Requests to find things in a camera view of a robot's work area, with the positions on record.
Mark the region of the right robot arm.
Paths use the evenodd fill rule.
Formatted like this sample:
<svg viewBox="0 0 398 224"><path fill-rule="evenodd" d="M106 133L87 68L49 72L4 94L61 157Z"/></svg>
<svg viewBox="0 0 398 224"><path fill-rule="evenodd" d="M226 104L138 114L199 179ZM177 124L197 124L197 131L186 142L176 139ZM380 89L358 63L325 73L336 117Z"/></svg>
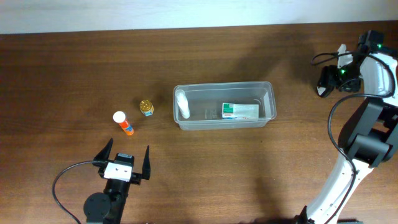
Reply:
<svg viewBox="0 0 398 224"><path fill-rule="evenodd" d="M331 142L339 152L336 164L321 192L304 206L294 223L339 223L339 215L361 181L374 168L397 153L397 50L384 46L384 34L369 30L360 35L356 50L341 45L328 53L336 65L325 66L317 94L333 90L348 96L337 101L328 116L327 131L337 107L352 98L364 98Z"/></svg>

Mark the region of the white spray bottle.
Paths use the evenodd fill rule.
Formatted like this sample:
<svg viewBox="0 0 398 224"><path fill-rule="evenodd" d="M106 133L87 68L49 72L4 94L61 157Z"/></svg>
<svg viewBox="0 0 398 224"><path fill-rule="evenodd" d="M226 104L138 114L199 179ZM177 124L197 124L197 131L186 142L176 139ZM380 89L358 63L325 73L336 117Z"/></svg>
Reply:
<svg viewBox="0 0 398 224"><path fill-rule="evenodd" d="M185 92L183 90L177 90L175 92L175 98L183 118L188 119L190 117L190 109Z"/></svg>

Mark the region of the orange tablet tube white cap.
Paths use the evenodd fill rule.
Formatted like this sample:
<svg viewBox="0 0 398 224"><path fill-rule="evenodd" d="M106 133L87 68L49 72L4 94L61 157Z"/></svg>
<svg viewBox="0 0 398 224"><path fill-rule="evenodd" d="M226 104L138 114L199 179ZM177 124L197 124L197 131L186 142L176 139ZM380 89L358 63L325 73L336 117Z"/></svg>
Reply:
<svg viewBox="0 0 398 224"><path fill-rule="evenodd" d="M131 123L127 120L124 112L122 111L115 112L113 114L113 120L115 123L118 123L120 125L120 127L128 136L134 134L134 128L132 127Z"/></svg>

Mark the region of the white green medicine box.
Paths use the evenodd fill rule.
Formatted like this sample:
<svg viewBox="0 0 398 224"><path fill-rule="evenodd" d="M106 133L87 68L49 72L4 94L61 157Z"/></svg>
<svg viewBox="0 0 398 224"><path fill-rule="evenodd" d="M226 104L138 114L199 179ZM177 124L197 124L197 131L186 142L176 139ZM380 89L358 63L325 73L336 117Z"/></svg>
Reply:
<svg viewBox="0 0 398 224"><path fill-rule="evenodd" d="M221 115L223 119L258 119L259 106L223 103Z"/></svg>

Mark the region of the small gold-lid jar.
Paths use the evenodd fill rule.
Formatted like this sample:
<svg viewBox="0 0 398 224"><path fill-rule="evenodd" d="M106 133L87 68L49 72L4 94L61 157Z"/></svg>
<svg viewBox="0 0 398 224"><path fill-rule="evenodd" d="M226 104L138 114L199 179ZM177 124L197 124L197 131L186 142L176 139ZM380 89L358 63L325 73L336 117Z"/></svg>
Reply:
<svg viewBox="0 0 398 224"><path fill-rule="evenodd" d="M149 100L142 100L139 104L140 111L145 116L151 116L154 112L154 106Z"/></svg>

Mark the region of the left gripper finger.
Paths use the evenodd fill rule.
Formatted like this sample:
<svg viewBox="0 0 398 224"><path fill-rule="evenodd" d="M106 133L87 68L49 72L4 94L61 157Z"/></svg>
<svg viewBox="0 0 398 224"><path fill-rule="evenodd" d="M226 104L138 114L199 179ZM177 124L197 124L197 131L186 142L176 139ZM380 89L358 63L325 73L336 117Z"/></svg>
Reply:
<svg viewBox="0 0 398 224"><path fill-rule="evenodd" d="M109 161L109 155L111 152L113 146L113 138L111 138L108 143L105 145L105 147L100 150L99 153L97 153L97 155L94 157L93 161L93 165L97 166L97 167L101 167L105 162Z"/></svg>
<svg viewBox="0 0 398 224"><path fill-rule="evenodd" d="M151 174L149 154L150 154L150 146L147 146L145 157L144 157L144 162L142 165L142 179L145 179L145 180L149 180L150 174Z"/></svg>

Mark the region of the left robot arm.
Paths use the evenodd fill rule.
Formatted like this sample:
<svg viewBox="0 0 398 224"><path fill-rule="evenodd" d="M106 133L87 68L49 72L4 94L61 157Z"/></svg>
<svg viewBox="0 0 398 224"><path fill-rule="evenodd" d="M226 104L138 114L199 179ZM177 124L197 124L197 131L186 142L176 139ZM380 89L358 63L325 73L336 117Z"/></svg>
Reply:
<svg viewBox="0 0 398 224"><path fill-rule="evenodd" d="M142 180L150 179L150 147L147 146L142 172L134 172L134 156L118 153L109 159L113 140L94 157L98 174L106 180L102 192L90 195L83 206L87 223L120 223L131 185L140 185Z"/></svg>

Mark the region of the clear plastic container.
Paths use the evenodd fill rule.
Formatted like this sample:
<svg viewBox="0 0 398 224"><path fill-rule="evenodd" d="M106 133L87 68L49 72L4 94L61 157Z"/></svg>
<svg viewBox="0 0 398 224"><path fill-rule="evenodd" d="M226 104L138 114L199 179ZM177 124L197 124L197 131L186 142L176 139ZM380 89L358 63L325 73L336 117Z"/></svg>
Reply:
<svg viewBox="0 0 398 224"><path fill-rule="evenodd" d="M260 128L277 115L269 82L177 85L174 120L182 130Z"/></svg>

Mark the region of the dark bottle white cap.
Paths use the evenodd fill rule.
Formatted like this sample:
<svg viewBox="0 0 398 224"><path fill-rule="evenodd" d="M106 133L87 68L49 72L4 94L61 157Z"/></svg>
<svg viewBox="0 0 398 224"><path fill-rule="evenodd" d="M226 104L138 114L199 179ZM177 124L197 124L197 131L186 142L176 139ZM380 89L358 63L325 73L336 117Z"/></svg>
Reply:
<svg viewBox="0 0 398 224"><path fill-rule="evenodd" d="M332 91L334 90L334 88L324 88L324 87L320 87L320 79L318 80L317 83L317 93L318 96L321 98L326 98Z"/></svg>

